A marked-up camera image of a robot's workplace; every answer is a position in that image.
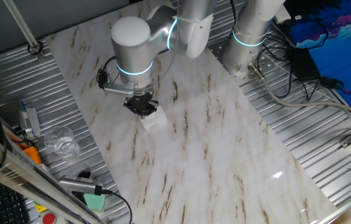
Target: marble surface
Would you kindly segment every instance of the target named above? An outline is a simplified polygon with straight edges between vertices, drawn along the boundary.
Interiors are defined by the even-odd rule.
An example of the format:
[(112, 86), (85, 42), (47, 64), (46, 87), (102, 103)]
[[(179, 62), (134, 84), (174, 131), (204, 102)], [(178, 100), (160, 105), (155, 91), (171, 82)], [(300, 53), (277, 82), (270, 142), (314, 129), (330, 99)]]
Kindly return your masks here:
[(336, 211), (209, 50), (176, 55), (159, 83), (173, 53), (154, 59), (165, 127), (145, 131), (124, 97), (98, 89), (112, 24), (158, 4), (169, 5), (139, 2), (46, 38), (134, 222), (314, 224)]

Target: metal grating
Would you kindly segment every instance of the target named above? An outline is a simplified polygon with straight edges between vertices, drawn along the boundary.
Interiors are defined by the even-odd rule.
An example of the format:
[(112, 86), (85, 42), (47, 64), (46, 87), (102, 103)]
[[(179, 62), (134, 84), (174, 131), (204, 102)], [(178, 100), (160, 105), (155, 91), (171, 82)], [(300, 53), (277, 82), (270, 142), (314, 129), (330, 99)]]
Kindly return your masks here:
[[(268, 40), (265, 43), (268, 46), (273, 44)], [(219, 61), (227, 44), (228, 41), (225, 41), (209, 47)], [(289, 83), (288, 62), (276, 61), (263, 54), (260, 67), (274, 93), (285, 94)], [(250, 103), (328, 199), (337, 207), (351, 201), (351, 146), (344, 149), (340, 145), (351, 134), (351, 118), (344, 111), (329, 106), (284, 107), (273, 101), (252, 74), (234, 78)], [(306, 85), (309, 94), (315, 84), (311, 82)], [(290, 103), (306, 102), (306, 93), (295, 78), (289, 96), (283, 100)], [(324, 89), (318, 89), (311, 101), (338, 102)]]
[[(60, 159), (42, 147), (36, 146), (44, 164), (54, 177), (59, 179), (68, 174), (74, 163), (84, 162), (91, 167), (92, 176), (105, 188), (118, 191), (117, 186), (100, 154), (90, 130), (73, 99), (63, 76), (58, 69), (45, 40), (43, 45), (45, 59), (38, 61), (27, 52), (26, 47), (19, 47), (0, 55), (0, 105), (12, 100), (22, 100), (27, 107), (35, 107), (39, 117), (42, 135), (50, 128), (66, 125), (75, 134), (82, 151), (78, 161), (69, 163)], [(33, 201), (25, 201), (31, 223), (38, 222), (38, 213)], [(109, 196), (105, 202), (102, 217), (109, 218), (111, 223), (126, 223), (129, 219), (128, 209), (120, 199)]]

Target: blue cloth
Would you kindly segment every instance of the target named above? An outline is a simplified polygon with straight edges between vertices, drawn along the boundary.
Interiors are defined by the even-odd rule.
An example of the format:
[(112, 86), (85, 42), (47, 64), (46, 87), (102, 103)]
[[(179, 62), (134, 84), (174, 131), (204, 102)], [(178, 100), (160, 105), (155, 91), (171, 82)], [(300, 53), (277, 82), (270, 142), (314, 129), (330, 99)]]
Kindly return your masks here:
[[(330, 35), (322, 47), (310, 50), (312, 58), (322, 76), (343, 81), (344, 89), (351, 91), (351, 1), (341, 0), (340, 9), (326, 9), (315, 16)], [(300, 48), (317, 46), (325, 38), (323, 28), (313, 22), (301, 21), (292, 26), (291, 33)], [(351, 106), (351, 94), (339, 93)]]

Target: clear plastic cup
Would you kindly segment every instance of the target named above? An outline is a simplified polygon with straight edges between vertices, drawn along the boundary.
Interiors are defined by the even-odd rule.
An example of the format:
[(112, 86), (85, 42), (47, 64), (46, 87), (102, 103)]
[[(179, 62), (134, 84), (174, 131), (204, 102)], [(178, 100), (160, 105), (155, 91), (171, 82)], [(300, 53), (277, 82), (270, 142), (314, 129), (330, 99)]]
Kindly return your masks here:
[(73, 138), (73, 132), (65, 126), (52, 128), (45, 134), (44, 145), (66, 161), (74, 161), (80, 155), (80, 146)]

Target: white object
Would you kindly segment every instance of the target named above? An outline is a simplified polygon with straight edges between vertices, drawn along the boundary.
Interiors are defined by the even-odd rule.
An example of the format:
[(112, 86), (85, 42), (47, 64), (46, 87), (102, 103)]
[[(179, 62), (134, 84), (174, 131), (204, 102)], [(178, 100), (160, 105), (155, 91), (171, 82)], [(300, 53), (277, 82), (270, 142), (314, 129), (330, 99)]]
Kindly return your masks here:
[(256, 15), (262, 21), (268, 21), (274, 17), (279, 7), (285, 0), (264, 0), (256, 1)]
[(66, 220), (64, 217), (59, 216), (58, 214), (56, 214), (55, 212), (53, 212), (52, 210), (47, 210), (45, 212), (42, 212), (39, 214), (39, 222), (41, 224), (51, 224), (51, 222), (48, 223), (44, 223), (43, 219), (46, 215), (49, 214), (53, 214), (55, 216), (55, 221), (52, 224), (69, 224), (68, 220)]
[(148, 40), (149, 35), (151, 35), (151, 29), (143, 19), (126, 16), (115, 22), (111, 35), (116, 43), (126, 47), (133, 47)]
[(288, 10), (286, 10), (285, 6), (282, 5), (276, 12), (274, 19), (277, 24), (281, 24), (286, 20), (290, 20), (291, 18), (292, 17), (290, 17)]
[(167, 124), (167, 118), (161, 106), (157, 107), (157, 110), (155, 113), (152, 113), (151, 115), (146, 116), (144, 119), (141, 119), (140, 117), (139, 120), (141, 124), (143, 124), (144, 129), (146, 131), (153, 126), (160, 127), (160, 126), (165, 126)]
[(212, 24), (212, 21), (213, 14), (209, 15), (204, 20), (195, 25), (185, 56), (189, 58), (197, 58), (200, 53), (202, 53), (208, 41), (208, 35), (210, 33), (210, 25)]

